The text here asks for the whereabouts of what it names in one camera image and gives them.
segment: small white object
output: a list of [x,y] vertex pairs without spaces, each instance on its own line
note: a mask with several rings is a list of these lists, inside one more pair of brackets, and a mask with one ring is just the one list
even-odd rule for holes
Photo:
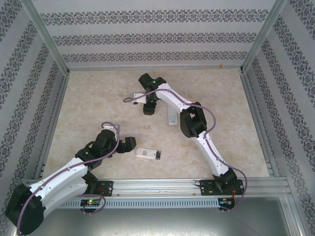
[[[133,95],[133,98],[136,98],[136,97],[140,97],[140,96],[142,96],[144,93],[135,93],[134,95]],[[140,102],[140,103],[144,103],[144,104],[146,104],[147,103],[147,100],[146,100],[146,96],[143,96],[143,97],[141,97],[141,98],[139,98],[139,99],[137,99],[137,100],[134,100],[133,102]]]
[[[115,124],[115,126],[118,129],[118,132],[120,132],[120,125],[119,124]],[[117,131],[116,131],[116,129],[113,126],[111,126],[111,125],[104,125],[103,129],[108,129],[110,131],[113,131],[114,134],[115,134],[115,139],[117,140]]]
[[161,151],[151,148],[137,147],[135,157],[150,160],[160,160]]
[[168,111],[168,124],[178,124],[176,110],[167,104],[167,111]]

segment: black mounting bracket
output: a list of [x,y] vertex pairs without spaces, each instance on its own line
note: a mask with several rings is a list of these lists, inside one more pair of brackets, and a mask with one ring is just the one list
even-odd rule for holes
[[99,194],[104,197],[111,197],[113,194],[113,186],[113,181],[99,180],[96,184],[96,190],[94,194]]
[[235,190],[235,195],[242,195],[244,192],[243,181],[241,179],[235,180],[228,189],[225,189],[224,193],[222,193],[214,179],[202,179],[198,180],[200,184],[196,184],[200,187],[200,192],[202,196],[215,196],[215,195],[227,195],[231,196],[233,189]]

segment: metal panel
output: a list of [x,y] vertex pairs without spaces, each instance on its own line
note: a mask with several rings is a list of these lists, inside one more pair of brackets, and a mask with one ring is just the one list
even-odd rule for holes
[[277,198],[246,198],[230,214],[213,208],[57,209],[31,236],[288,236]]

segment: enclosure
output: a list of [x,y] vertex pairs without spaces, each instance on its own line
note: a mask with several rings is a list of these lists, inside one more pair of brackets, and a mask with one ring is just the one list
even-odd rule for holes
[[[15,234],[14,188],[60,169],[110,121],[161,159],[105,159],[92,173],[113,181],[106,209],[88,218],[67,200],[31,235],[315,235],[314,3],[1,0],[0,234]],[[144,93],[145,73],[215,113],[214,144],[248,177],[235,212],[194,185],[213,173],[166,103],[152,116],[123,103]]]

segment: floor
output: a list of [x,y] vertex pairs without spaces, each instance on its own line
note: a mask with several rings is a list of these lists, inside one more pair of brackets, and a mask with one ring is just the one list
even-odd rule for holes
[[[212,177],[196,144],[182,134],[179,125],[168,124],[165,102],[158,101],[153,116],[143,115],[142,104],[122,102],[144,92],[138,79],[146,72],[152,78],[161,76],[184,98],[215,113],[217,126],[211,137],[227,163],[248,177],[269,176],[238,70],[211,69],[71,72],[44,177],[95,140],[103,121],[119,124],[121,136],[134,136],[138,147],[162,153],[159,161],[136,158],[134,151],[116,153],[93,170],[97,178]],[[213,120],[205,116],[210,127]]]

